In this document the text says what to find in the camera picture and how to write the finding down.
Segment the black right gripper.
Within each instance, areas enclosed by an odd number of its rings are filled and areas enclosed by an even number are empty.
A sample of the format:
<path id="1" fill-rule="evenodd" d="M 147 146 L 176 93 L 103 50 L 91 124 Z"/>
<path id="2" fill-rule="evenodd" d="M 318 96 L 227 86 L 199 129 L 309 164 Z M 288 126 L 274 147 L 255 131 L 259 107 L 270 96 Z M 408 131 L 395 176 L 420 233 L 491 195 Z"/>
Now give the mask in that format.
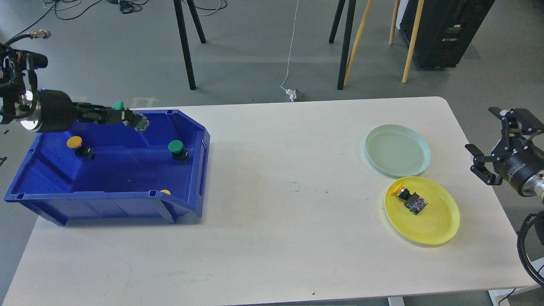
<path id="1" fill-rule="evenodd" d="M 544 124 L 525 108 L 488 111 L 501 121 L 501 139 L 490 156 L 474 144 L 465 145 L 472 155 L 471 172 L 488 186 L 506 181 L 520 196 L 543 196 L 543 150 L 533 138 L 543 133 Z"/>

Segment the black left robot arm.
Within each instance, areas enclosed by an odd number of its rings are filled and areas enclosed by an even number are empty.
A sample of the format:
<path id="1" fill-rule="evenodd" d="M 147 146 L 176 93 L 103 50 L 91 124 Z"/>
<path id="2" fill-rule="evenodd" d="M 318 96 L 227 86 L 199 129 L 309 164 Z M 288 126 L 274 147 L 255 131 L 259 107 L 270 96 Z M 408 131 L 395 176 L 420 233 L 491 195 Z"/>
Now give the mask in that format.
<path id="1" fill-rule="evenodd" d="M 63 132 L 74 122 L 99 125 L 124 124 L 144 132 L 150 122 L 146 116 L 129 110 L 122 102 L 113 107 L 73 102 L 57 90 L 39 89 L 36 70 L 48 66 L 45 55 L 16 50 L 12 44 L 29 39 L 47 39 L 48 30 L 30 31 L 1 44 L 1 124 L 18 122 L 33 133 Z"/>

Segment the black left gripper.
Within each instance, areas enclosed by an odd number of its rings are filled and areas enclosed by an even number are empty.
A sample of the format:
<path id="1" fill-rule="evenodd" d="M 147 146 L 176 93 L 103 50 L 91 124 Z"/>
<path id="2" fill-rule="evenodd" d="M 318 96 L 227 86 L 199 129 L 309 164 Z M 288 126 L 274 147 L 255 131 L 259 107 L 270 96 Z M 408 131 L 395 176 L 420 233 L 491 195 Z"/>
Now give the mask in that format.
<path id="1" fill-rule="evenodd" d="M 40 90 L 37 98 L 40 115 L 36 127 L 33 128 L 34 132 L 64 132 L 76 121 L 99 125 L 115 124 L 111 122 L 111 117 L 117 116 L 117 110 L 111 107 L 72 102 L 66 93 L 57 90 Z"/>

